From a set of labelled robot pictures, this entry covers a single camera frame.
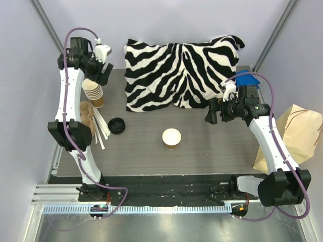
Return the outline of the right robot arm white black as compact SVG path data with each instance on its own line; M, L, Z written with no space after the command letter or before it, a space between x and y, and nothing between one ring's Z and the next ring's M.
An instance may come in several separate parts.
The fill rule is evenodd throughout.
M268 176L264 179L238 176L228 186L230 197L240 199L249 193L266 207L300 204L309 200L307 189L311 175L308 170L300 169L292 158L270 111L268 104L260 103L255 85L239 86L234 98L210 100L205 121L214 125L218 116L223 122L241 118L256 137L265 157Z

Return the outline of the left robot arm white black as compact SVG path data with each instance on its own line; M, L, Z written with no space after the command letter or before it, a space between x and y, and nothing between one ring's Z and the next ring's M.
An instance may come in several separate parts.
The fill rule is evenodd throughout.
M72 37L70 47L58 57L60 69L60 100L53 122L47 124L56 142L74 158L82 175L79 201L102 201L107 188L92 152L90 127L82 124L80 113L81 86L84 79L104 86L113 68L106 64L111 48L95 39L95 46L82 37Z

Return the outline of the black plastic cup lid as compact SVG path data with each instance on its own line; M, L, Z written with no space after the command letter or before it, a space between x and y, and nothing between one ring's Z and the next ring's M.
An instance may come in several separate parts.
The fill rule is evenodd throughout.
M120 117L112 118L107 126L110 132L116 135L121 134L126 128L124 120Z

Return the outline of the single brown paper cup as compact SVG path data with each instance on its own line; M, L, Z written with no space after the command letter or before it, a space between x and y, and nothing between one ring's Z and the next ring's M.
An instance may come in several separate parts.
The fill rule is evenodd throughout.
M174 128L166 129L162 134L163 143L169 150L175 149L179 145L181 138L181 133Z

